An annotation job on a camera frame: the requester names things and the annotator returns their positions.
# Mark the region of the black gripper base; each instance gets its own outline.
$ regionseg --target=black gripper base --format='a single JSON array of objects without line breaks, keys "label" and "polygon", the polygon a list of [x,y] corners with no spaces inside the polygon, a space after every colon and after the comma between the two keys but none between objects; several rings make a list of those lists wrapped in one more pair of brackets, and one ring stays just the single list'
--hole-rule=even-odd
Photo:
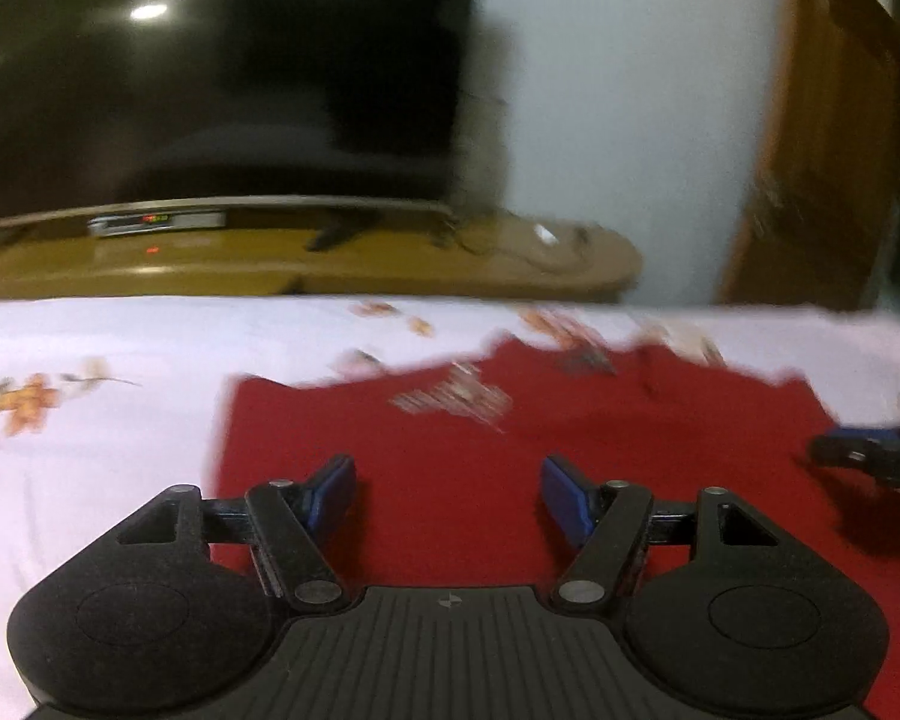
[{"label": "black gripper base", "polygon": [[[530,587],[371,587],[302,618],[250,678],[179,720],[713,720],[643,677],[610,629]],[[34,720],[72,715],[41,707]],[[865,720],[848,707],[827,720]]]}]

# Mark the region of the television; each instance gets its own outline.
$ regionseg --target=television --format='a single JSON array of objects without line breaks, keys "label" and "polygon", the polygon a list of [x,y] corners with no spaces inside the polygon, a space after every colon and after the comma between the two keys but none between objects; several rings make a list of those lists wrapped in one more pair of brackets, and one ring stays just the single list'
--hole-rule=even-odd
[{"label": "television", "polygon": [[0,220],[442,203],[472,0],[0,0]]}]

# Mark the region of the bed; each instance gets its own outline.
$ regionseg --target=bed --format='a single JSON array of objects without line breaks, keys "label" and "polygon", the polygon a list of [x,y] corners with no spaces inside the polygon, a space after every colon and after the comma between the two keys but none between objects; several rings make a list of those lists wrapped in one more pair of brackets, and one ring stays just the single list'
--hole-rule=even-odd
[{"label": "bed", "polygon": [[[769,380],[799,372],[844,423],[900,421],[900,322],[885,314],[544,312],[611,346],[662,341],[680,356]],[[559,342],[526,306],[467,300],[0,303],[0,720],[32,708],[5,646],[17,599],[160,490],[208,490],[235,376],[314,386],[479,357],[504,333],[534,346]]]}]

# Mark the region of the tv stand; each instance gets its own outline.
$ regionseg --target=tv stand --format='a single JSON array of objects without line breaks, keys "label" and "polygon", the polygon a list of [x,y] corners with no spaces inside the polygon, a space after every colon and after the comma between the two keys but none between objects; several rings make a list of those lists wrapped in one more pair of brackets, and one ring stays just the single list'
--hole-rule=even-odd
[{"label": "tv stand", "polygon": [[347,208],[331,212],[329,223],[308,242],[307,251],[329,251],[372,228],[383,218],[377,210]]},{"label": "tv stand", "polygon": [[622,235],[499,212],[228,212],[228,227],[95,238],[84,221],[0,242],[0,300],[118,295],[442,295],[613,301],[641,257]]}]

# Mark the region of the red cloth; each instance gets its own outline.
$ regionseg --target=red cloth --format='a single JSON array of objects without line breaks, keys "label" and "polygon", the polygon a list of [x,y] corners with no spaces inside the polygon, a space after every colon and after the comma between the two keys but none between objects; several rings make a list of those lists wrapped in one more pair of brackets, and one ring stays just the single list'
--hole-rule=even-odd
[{"label": "red cloth", "polygon": [[[660,346],[611,358],[617,376],[572,376],[560,354],[504,343],[479,364],[482,381],[512,398],[496,428],[444,412],[408,415],[389,402],[444,381],[447,367],[325,389],[245,380],[216,494],[302,479],[330,456],[350,454],[357,501],[326,553],[351,586],[547,589],[572,557],[539,499],[547,454],[559,452],[597,481],[648,485],[659,498],[693,500],[700,488],[721,485],[881,605],[890,653],[868,707],[900,720],[899,495],[860,474],[807,466],[806,441],[831,421],[803,381],[771,386]],[[648,571],[685,559],[686,550],[653,548]]]}]

